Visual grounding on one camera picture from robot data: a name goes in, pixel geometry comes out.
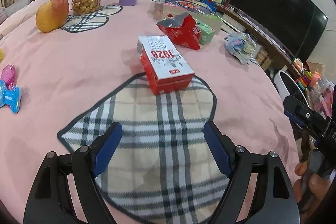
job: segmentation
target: pink tablecloth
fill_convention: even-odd
[[[118,0],[102,0],[117,4]],[[151,0],[109,18],[103,27],[81,33],[56,30],[41,33],[30,18],[1,40],[7,64],[18,69],[17,85],[23,88],[21,110],[14,115],[0,109],[0,199],[21,223],[26,200],[47,152],[65,154],[57,132],[89,109],[132,75],[142,72],[136,54],[137,37],[162,34]],[[292,182],[298,163],[297,148],[281,99],[263,70],[255,64],[242,66],[224,48],[220,32],[199,51],[177,47],[196,75],[217,97],[214,122],[235,144],[250,152],[279,153]],[[74,206],[80,209],[70,181]],[[253,187],[248,190],[242,215],[248,211]],[[117,223],[135,223],[110,208]]]

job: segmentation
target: black tv screen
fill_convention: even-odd
[[[303,62],[320,40],[328,21],[311,0],[231,0],[230,5],[269,30]]]

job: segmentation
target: metal screw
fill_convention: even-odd
[[[271,157],[273,157],[273,158],[277,158],[277,157],[278,157],[278,153],[276,153],[275,151],[271,151],[269,154],[270,154]]]
[[[54,155],[55,153],[51,151],[47,154],[47,158],[51,159]]]
[[[243,152],[245,151],[245,148],[244,148],[244,146],[237,145],[237,146],[236,146],[236,150],[237,150],[238,152],[240,152],[240,153],[243,153]]]
[[[83,145],[79,148],[79,151],[81,152],[86,152],[87,150],[89,150],[89,147],[87,145]]]

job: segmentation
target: red packaging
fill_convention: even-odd
[[[137,51],[154,95],[187,88],[195,74],[167,36],[139,37]]]
[[[200,49],[198,41],[201,30],[189,13],[176,15],[174,18],[165,18],[156,25],[174,44],[193,50]]]

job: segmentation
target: mango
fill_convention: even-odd
[[[50,0],[37,10],[36,26],[41,32],[51,32],[63,26],[68,14],[68,0]]]

